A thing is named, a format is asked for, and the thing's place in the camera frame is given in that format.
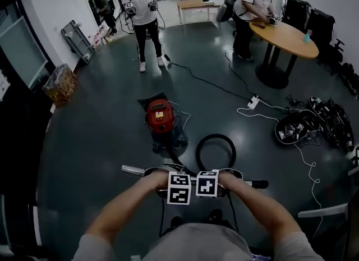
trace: table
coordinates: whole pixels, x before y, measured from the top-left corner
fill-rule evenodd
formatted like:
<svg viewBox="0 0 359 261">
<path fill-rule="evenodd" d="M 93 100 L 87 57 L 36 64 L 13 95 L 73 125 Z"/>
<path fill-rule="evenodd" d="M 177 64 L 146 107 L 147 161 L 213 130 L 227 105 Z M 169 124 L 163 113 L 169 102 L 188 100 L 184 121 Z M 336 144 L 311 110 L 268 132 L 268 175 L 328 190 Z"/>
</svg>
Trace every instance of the table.
<svg viewBox="0 0 359 261">
<path fill-rule="evenodd" d="M 308 44 L 305 43 L 303 41 L 304 33 L 293 26 L 278 22 L 278 25 L 265 25 L 265 29 L 261 29 L 253 25 L 253 23 L 250 23 L 251 30 L 268 42 L 263 64 L 256 67 L 256 75 L 262 83 L 270 88 L 283 89 L 287 87 L 288 78 L 297 57 L 314 59 L 319 54 L 315 43 L 312 40 Z M 275 49 L 268 65 L 273 46 L 275 46 Z M 285 72 L 276 66 L 281 49 L 292 54 L 291 61 Z"/>
<path fill-rule="evenodd" d="M 210 8 L 217 8 L 219 10 L 219 7 L 221 5 L 219 4 L 205 4 L 203 0 L 186 0 L 186 1 L 178 1 L 177 7 L 178 7 L 178 16 L 179 16 L 179 23 L 182 23 L 181 19 L 181 10 L 191 10 L 193 8 L 207 8 L 208 11 L 208 20 L 209 20 L 209 9 Z M 185 15 L 183 15 L 183 22 L 186 22 Z"/>
</svg>

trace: woman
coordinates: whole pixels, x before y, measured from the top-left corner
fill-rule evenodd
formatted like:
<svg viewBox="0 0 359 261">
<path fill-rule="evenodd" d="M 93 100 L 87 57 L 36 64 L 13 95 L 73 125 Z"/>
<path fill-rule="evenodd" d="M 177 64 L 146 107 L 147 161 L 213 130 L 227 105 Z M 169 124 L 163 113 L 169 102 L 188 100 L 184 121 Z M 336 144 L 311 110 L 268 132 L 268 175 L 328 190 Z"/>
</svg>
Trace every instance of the woman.
<svg viewBox="0 0 359 261">
<path fill-rule="evenodd" d="M 236 22 L 237 35 L 234 40 L 233 49 L 245 61 L 253 61 L 249 50 L 249 43 L 253 32 L 249 27 L 249 21 L 261 20 L 268 24 L 268 18 L 265 16 L 267 11 L 272 15 L 272 0 L 236 0 L 234 3 L 234 20 Z"/>
<path fill-rule="evenodd" d="M 150 0 L 122 0 L 126 8 L 127 3 L 132 3 L 136 9 L 136 15 L 132 17 L 134 24 L 135 35 L 137 40 L 137 50 L 140 61 L 140 72 L 146 71 L 145 59 L 145 43 L 146 43 L 146 30 L 151 35 L 152 41 L 155 44 L 157 63 L 159 67 L 164 66 L 162 59 L 161 44 L 158 39 L 158 22 L 157 14 L 155 11 L 151 12 L 148 6 Z"/>
</svg>

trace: black pants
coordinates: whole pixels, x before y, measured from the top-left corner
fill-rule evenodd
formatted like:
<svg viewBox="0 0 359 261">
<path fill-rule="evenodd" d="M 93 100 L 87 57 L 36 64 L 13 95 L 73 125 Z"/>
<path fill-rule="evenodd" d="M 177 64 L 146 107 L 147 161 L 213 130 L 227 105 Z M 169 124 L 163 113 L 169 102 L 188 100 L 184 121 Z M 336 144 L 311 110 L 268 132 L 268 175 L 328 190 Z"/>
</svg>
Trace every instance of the black pants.
<svg viewBox="0 0 359 261">
<path fill-rule="evenodd" d="M 250 58 L 249 43 L 253 36 L 253 31 L 249 27 L 249 22 L 239 17 L 234 17 L 236 22 L 237 35 L 234 40 L 233 49 L 243 58 Z"/>
<path fill-rule="evenodd" d="M 112 30 L 116 30 L 116 23 L 114 22 L 113 15 L 111 13 L 104 15 L 103 18 L 105 19 L 105 22 L 109 28 L 111 28 Z"/>
<path fill-rule="evenodd" d="M 139 61 L 145 62 L 145 44 L 146 44 L 146 29 L 151 35 L 152 41 L 155 44 L 156 55 L 162 55 L 161 43 L 158 39 L 158 23 L 157 19 L 146 25 L 134 25 L 135 35 L 137 39 L 137 51 L 139 52 Z"/>
</svg>

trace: man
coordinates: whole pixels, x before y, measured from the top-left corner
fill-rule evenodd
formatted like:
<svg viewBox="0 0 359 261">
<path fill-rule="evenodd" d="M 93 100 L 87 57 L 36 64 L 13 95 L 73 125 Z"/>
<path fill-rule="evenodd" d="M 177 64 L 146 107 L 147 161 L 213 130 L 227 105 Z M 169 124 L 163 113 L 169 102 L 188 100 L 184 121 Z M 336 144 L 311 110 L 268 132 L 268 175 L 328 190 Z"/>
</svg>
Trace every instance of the man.
<svg viewBox="0 0 359 261">
<path fill-rule="evenodd" d="M 117 33 L 116 23 L 114 22 L 114 18 L 111 12 L 111 6 L 108 3 L 108 0 L 100 0 L 100 4 L 101 4 L 100 10 L 98 10 L 98 13 L 103 16 L 106 24 L 110 28 L 109 33 L 111 34 Z"/>
<path fill-rule="evenodd" d="M 117 232 L 148 194 L 166 188 L 167 183 L 168 173 L 156 171 L 108 203 L 81 238 L 73 260 L 115 260 L 112 244 Z M 276 261 L 323 261 L 278 202 L 228 172 L 220 173 L 219 183 L 237 194 L 268 230 Z M 158 260 L 253 261 L 253 258 L 245 240 L 234 230 L 221 225 L 189 223 L 163 236 L 143 259 Z"/>
<path fill-rule="evenodd" d="M 234 3 L 234 20 L 236 22 L 237 35 L 233 49 L 240 58 L 245 61 L 253 61 L 249 50 L 249 43 L 253 32 L 249 27 L 249 21 L 260 20 L 265 24 L 269 21 L 265 14 L 267 11 L 273 14 L 272 0 L 236 0 Z"/>
</svg>

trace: gray floor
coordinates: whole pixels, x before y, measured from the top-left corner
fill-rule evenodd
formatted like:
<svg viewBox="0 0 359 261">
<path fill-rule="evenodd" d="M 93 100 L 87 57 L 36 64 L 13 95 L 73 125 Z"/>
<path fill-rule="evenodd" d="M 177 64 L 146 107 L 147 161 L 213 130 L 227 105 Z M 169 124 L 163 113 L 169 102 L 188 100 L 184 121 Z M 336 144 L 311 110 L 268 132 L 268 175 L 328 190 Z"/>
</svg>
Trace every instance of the gray floor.
<svg viewBox="0 0 359 261">
<path fill-rule="evenodd" d="M 212 22 L 174 26 L 161 32 L 166 54 L 175 63 L 190 66 L 195 75 L 206 78 L 238 94 L 251 98 L 241 81 L 228 70 L 224 50 L 232 48 L 233 27 Z M 254 39 L 251 50 L 255 63 L 247 63 L 229 54 L 233 67 L 247 82 L 251 91 L 277 106 L 287 106 L 285 97 L 307 100 L 311 95 L 332 97 L 342 104 L 352 121 L 356 138 L 359 135 L 358 101 L 354 100 L 338 77 L 316 61 L 299 58 L 289 86 L 274 90 L 263 85 L 254 67 L 263 60 L 266 43 Z M 186 133 L 189 145 L 178 150 L 179 159 L 196 171 L 195 148 L 206 135 L 220 133 L 233 140 L 237 149 L 234 167 L 246 179 L 268 180 L 264 192 L 281 202 L 293 215 L 316 209 L 311 196 L 309 167 L 302 163 L 294 146 L 282 147 L 273 138 L 274 121 L 261 117 L 247 118 L 236 112 L 247 102 L 211 85 L 193 79 L 184 68 L 170 66 L 160 70 L 155 61 L 151 41 L 146 44 L 147 72 L 138 72 L 139 64 L 133 36 L 101 47 L 90 64 L 78 74 L 79 84 L 71 102 L 55 111 L 46 135 L 40 168 L 38 201 L 40 232 L 43 244 L 60 260 L 70 260 L 78 241 L 100 209 L 125 190 L 137 177 L 121 172 L 121 165 L 151 167 L 170 161 L 165 154 L 154 154 L 151 137 L 143 124 L 144 112 L 137 99 L 161 91 L 192 114 Z M 290 56 L 281 53 L 278 66 L 286 68 Z M 256 113 L 283 117 L 264 105 Z M 350 158 L 339 149 L 322 146 L 303 148 L 305 160 L 316 162 L 313 178 L 321 182 L 315 194 L 324 207 L 349 201 L 352 180 Z M 215 144 L 203 149 L 202 160 L 208 169 L 227 165 L 226 151 Z M 250 246 L 269 248 L 269 238 L 243 206 L 234 198 L 241 235 Z M 214 208 L 222 208 L 224 218 L 233 224 L 227 199 L 192 197 L 188 207 L 166 206 L 165 225 L 172 217 L 182 216 L 186 222 L 201 221 Z M 154 194 L 137 210 L 131 222 L 119 233 L 115 250 L 120 260 L 130 255 L 146 254 L 158 238 L 160 199 Z M 301 221 L 310 236 L 318 220 Z M 324 222 L 321 230 L 328 225 Z"/>
</svg>

